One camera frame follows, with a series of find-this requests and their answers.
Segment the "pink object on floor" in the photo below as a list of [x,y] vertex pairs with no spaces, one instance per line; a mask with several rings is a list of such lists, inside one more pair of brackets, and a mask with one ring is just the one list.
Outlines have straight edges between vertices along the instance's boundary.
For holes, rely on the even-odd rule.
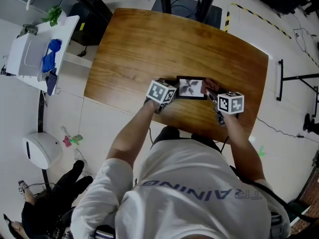
[[70,139],[69,137],[65,136],[64,140],[63,140],[65,147],[70,147],[72,145],[72,143],[70,143]]

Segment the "blue cloth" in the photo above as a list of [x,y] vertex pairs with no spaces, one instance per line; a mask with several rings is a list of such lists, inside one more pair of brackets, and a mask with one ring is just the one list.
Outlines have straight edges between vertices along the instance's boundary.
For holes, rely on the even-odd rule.
[[54,69],[55,66],[55,53],[61,49],[62,41],[59,39],[53,39],[49,43],[49,49],[52,50],[49,54],[42,58],[43,67],[42,72],[46,73]]

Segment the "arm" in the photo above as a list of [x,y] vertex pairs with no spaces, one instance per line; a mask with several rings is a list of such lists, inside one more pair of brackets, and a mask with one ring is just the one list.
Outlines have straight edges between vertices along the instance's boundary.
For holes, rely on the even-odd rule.
[[34,206],[35,204],[35,199],[33,196],[33,193],[31,192],[31,190],[28,188],[28,185],[22,181],[21,183],[21,187],[24,190],[24,196],[25,196],[25,201],[32,204]]
[[128,162],[133,167],[145,141],[156,108],[156,102],[150,100],[138,111],[116,136],[107,159],[118,158]]
[[242,176],[252,181],[265,179],[260,157],[245,136],[243,127],[235,116],[228,114],[223,114],[223,116],[236,169]]
[[116,136],[107,159],[72,214],[75,239],[92,238],[103,221],[114,220],[125,193],[132,189],[133,164],[149,130],[157,104],[148,101]]

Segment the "yellow and black tape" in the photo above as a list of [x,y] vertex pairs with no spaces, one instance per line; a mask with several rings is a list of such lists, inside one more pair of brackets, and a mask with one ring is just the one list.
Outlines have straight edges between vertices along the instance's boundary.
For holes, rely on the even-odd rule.
[[226,22],[225,22],[225,32],[228,32],[228,25],[229,25],[229,11],[227,12]]
[[[263,21],[266,21],[268,24],[274,26],[277,30],[279,30],[279,31],[282,32],[285,36],[287,36],[289,39],[291,39],[291,37],[290,37],[285,31],[283,31],[281,28],[277,27],[276,25],[272,24],[270,21],[266,20],[265,18],[261,17],[260,15],[254,13],[254,12],[252,12],[251,10],[246,9],[246,8],[244,8],[244,7],[242,7],[242,6],[238,5],[238,4],[236,4],[236,3],[234,3],[234,2],[232,2],[231,4],[237,6],[238,8],[241,8],[241,9],[243,9],[243,10],[248,11],[249,13],[251,13],[251,14],[257,16],[257,17],[260,18],[260,19],[262,19]],[[226,23],[225,23],[225,32],[226,32],[226,33],[228,32],[228,26],[229,26],[229,11],[227,12]],[[304,51],[304,52],[308,55],[308,57],[311,58],[311,60],[316,64],[316,66],[319,67],[319,65],[318,65],[317,62],[312,58],[312,56],[311,56],[308,52],[306,52],[306,51]]]
[[317,62],[311,57],[311,55],[310,55],[308,52],[306,52],[306,51],[305,51],[305,53],[308,55],[308,57],[311,58],[311,60],[316,64],[316,66],[319,67],[319,65],[318,65]]
[[291,37],[290,37],[285,31],[283,31],[281,28],[277,27],[275,24],[272,24],[269,20],[267,20],[267,19],[261,17],[260,15],[258,15],[258,14],[256,14],[256,13],[252,12],[251,10],[246,9],[246,8],[244,8],[244,7],[242,7],[242,6],[238,5],[238,4],[236,4],[236,3],[234,3],[234,2],[232,2],[231,4],[237,6],[238,8],[241,8],[241,9],[243,9],[243,10],[246,10],[246,11],[248,11],[249,13],[251,13],[251,14],[257,16],[258,18],[260,18],[260,19],[266,21],[268,24],[270,24],[271,26],[274,26],[278,31],[280,31],[280,32],[283,33],[285,36],[287,36],[289,39],[291,39]]

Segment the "wrist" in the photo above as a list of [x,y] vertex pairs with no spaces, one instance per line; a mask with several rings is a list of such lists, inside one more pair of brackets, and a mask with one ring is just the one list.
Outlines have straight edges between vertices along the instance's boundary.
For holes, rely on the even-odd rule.
[[155,102],[154,100],[149,100],[145,104],[151,111],[155,112],[155,110],[158,108],[159,104]]

